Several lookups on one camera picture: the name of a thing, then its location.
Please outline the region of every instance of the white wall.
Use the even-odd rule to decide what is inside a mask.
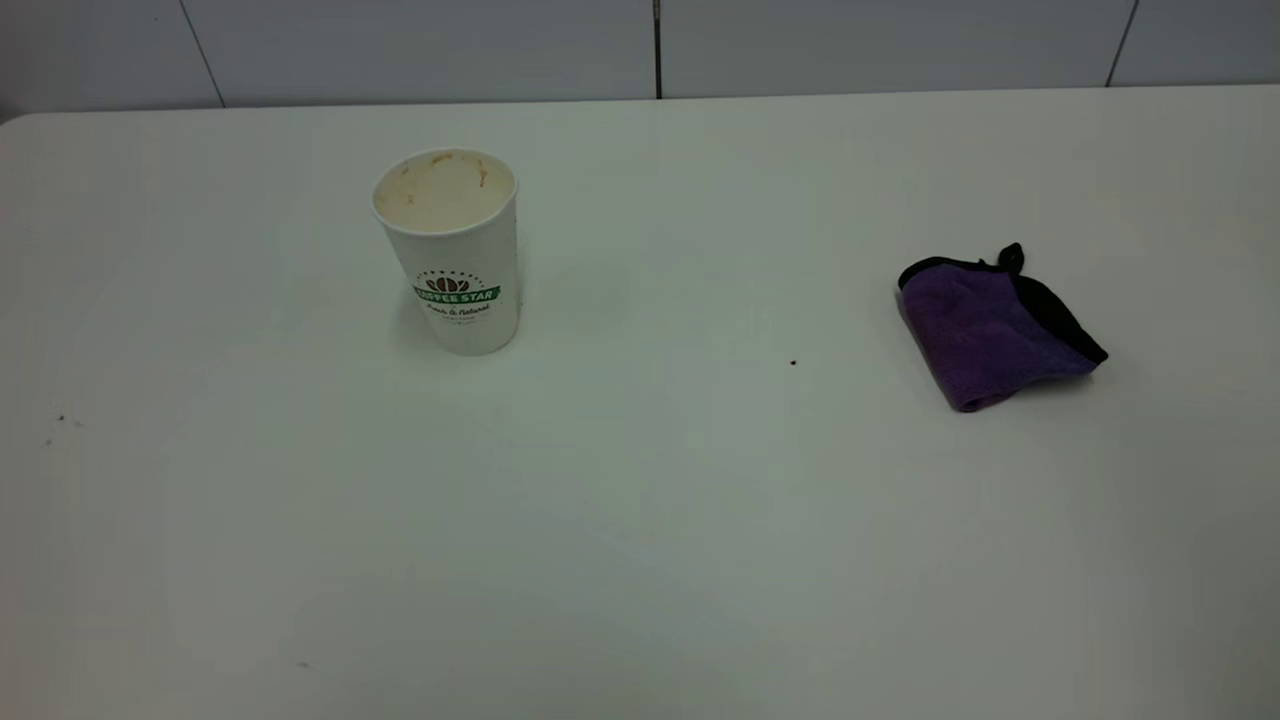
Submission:
[[[1102,86],[1133,0],[666,0],[669,97]]]
[[[0,119],[214,106],[178,0],[0,0]]]
[[[1112,85],[1280,82],[1280,0],[1142,0]]]
[[[187,0],[228,105],[654,97],[650,0]]]

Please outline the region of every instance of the purple cloth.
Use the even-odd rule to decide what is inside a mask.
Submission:
[[[933,265],[902,284],[902,306],[942,392],[961,413],[995,405],[1033,380],[1087,375],[1098,366],[1032,316],[1009,272]]]

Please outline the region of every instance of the cup logo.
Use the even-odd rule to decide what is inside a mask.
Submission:
[[[485,287],[484,281],[458,270],[426,270],[419,273],[413,292],[428,302],[470,305],[497,300],[502,287]]]

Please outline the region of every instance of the microfiber towel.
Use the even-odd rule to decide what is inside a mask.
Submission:
[[[897,279],[906,320],[961,413],[1034,380],[1087,375],[1107,359],[1050,288],[1021,274],[1023,261],[1015,242],[997,265],[928,258]]]

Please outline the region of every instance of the green label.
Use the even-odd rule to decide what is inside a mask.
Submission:
[[[485,290],[477,290],[475,292],[431,292],[430,290],[422,290],[420,287],[413,287],[413,292],[419,297],[428,302],[442,302],[445,305],[470,305],[471,302],[486,302],[489,300],[498,299],[498,291],[502,287],[490,287]]]

